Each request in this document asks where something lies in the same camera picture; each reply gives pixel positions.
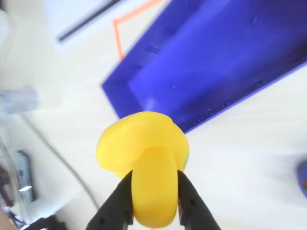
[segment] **rubber duck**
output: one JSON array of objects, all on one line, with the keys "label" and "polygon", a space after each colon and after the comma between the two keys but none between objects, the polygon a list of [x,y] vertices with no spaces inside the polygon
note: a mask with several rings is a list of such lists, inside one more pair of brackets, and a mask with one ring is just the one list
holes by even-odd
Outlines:
[{"label": "rubber duck", "polygon": [[169,225],[178,203],[177,170],[184,171],[189,143],[164,114],[140,112],[108,127],[96,149],[100,167],[123,178],[132,171],[131,194],[137,221],[149,228]]}]

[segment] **orange tape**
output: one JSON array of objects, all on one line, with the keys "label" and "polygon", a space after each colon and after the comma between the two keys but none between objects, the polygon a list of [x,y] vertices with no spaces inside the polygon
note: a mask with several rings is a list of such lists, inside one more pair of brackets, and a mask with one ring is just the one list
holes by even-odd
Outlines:
[{"label": "orange tape", "polygon": [[118,56],[121,60],[124,59],[123,51],[121,49],[121,42],[120,42],[120,37],[119,37],[119,31],[117,27],[117,20],[113,19],[113,27],[114,27],[114,32],[115,32],[115,40],[116,40],[116,46],[117,46],[117,51],[118,51]]},{"label": "orange tape", "polygon": [[153,7],[154,5],[158,4],[159,2],[161,2],[162,0],[150,0],[148,2],[146,2],[145,4],[135,8],[133,11],[127,13],[126,15],[122,16],[120,19],[118,19],[118,22],[120,23],[124,23],[127,20],[135,17],[136,15],[144,12],[145,10]]},{"label": "orange tape", "polygon": [[117,50],[118,50],[118,56],[119,56],[119,58],[121,60],[124,59],[124,55],[123,55],[123,51],[122,51],[122,48],[121,48],[121,41],[120,41],[120,37],[119,37],[118,24],[124,23],[124,22],[130,20],[131,18],[137,16],[138,14],[144,12],[145,10],[153,7],[154,5],[156,5],[156,4],[158,4],[158,3],[162,2],[162,1],[163,0],[149,0],[145,4],[135,8],[131,12],[129,12],[126,15],[122,16],[121,18],[113,19],[113,27],[114,27],[116,45],[117,45]]}]

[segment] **blue plastic container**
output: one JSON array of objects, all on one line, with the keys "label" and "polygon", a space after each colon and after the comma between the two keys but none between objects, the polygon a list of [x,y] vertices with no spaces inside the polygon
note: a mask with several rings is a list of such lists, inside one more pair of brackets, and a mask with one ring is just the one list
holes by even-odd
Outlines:
[{"label": "blue plastic container", "polygon": [[173,0],[103,83],[188,132],[307,60],[307,0]]}]

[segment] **gray cable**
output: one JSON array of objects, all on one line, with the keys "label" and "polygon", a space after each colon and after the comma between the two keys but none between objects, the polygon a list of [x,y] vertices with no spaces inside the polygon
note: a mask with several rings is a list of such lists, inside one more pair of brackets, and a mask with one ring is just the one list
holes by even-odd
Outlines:
[{"label": "gray cable", "polygon": [[42,135],[42,133],[35,127],[34,124],[27,118],[24,114],[19,114],[23,121],[32,129],[32,131],[37,135],[37,137],[45,144],[45,146],[58,158],[62,164],[72,173],[72,175],[76,178],[76,180],[80,183],[80,185],[83,187],[89,198],[91,199],[92,203],[94,204],[95,208],[98,210],[99,205],[96,202],[92,192],[90,189],[86,186],[86,184],[83,182],[81,177],[77,174],[77,172],[67,163],[67,161],[60,155],[60,153],[52,147],[52,145],[46,140],[46,138]]}]

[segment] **table surface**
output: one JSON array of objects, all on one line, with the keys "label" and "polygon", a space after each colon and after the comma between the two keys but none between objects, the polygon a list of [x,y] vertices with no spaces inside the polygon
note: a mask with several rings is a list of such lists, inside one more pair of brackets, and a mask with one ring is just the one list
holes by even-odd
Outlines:
[{"label": "table surface", "polygon": [[[102,204],[119,182],[95,159],[99,136],[118,119],[101,89],[120,61],[112,23],[57,52],[43,2],[7,2],[14,31],[0,66],[1,88],[37,90],[41,106],[29,119]],[[125,52],[164,5],[120,26]],[[307,200],[295,171],[307,159],[306,76],[302,67],[187,134],[185,173],[222,229],[306,229]],[[23,149],[33,161],[39,199],[29,204],[31,221],[58,211],[69,229],[85,229],[95,208],[74,177],[18,115],[7,128],[9,150]],[[178,219],[167,229],[180,229]]]}]

